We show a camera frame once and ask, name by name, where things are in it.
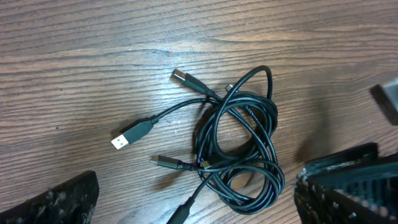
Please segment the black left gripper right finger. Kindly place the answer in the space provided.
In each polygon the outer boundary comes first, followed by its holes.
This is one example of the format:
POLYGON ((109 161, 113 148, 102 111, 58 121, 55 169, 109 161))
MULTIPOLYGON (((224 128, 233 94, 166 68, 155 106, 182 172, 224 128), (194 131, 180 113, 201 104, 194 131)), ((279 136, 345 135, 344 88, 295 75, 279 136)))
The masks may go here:
POLYGON ((294 202, 302 223, 397 223, 397 154, 369 142, 307 161, 294 202))

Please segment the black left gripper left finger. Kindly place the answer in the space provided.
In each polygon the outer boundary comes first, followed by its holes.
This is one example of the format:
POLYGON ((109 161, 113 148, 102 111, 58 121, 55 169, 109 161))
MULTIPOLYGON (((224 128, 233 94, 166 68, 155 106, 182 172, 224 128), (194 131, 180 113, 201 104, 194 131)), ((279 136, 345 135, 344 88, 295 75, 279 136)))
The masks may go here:
POLYGON ((90 224, 99 192, 96 172, 88 170, 1 212, 1 223, 90 224))

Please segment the black USB cable blue plug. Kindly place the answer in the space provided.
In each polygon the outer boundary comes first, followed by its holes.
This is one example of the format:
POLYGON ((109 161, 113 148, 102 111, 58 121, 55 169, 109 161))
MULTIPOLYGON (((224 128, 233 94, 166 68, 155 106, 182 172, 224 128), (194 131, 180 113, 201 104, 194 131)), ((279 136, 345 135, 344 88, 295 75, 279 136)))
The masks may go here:
POLYGON ((285 177, 278 165, 277 155, 271 136, 277 127, 277 107, 269 98, 237 91, 220 98, 197 98, 187 100, 149 118, 138 119, 121 131, 111 143, 116 149, 133 144, 148 134, 159 119, 194 103, 209 103, 213 110, 208 119, 197 131, 194 149, 195 163, 187 163, 165 156, 154 156, 158 166, 175 170, 197 172, 201 184, 188 200, 180 205, 170 217, 169 223, 182 224, 188 218, 190 209, 198 194, 208 187, 236 213, 252 215, 276 203, 285 187, 285 177), (251 138, 237 154, 222 151, 217 141, 220 118, 229 113, 251 134, 251 138), (239 175, 258 172, 264 176, 262 189, 257 197, 249 197, 232 189, 232 181, 239 175))

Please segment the black USB cable metal plug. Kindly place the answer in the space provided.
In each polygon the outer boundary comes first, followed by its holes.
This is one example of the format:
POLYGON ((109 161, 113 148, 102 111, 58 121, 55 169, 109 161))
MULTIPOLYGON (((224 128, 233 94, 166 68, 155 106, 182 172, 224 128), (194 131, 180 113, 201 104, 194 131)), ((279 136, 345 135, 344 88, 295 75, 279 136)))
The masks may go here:
POLYGON ((151 161, 162 167, 197 172, 201 184, 191 196, 195 200, 202 188, 208 187, 235 212, 252 215, 276 203, 285 187, 285 177, 278 165, 271 137, 277 128, 278 110, 272 98, 272 73, 265 65, 258 66, 234 85, 227 87, 224 97, 189 73, 174 70, 172 76, 184 86, 204 95, 187 100, 157 115, 157 119, 194 103, 209 103, 211 113, 195 135, 195 163, 190 164, 165 156, 153 156, 151 161), (221 117, 228 113, 247 129, 249 141, 237 152, 224 152, 217 139, 221 117), (264 176, 257 197, 249 197, 232 189, 237 176, 253 172, 264 176))

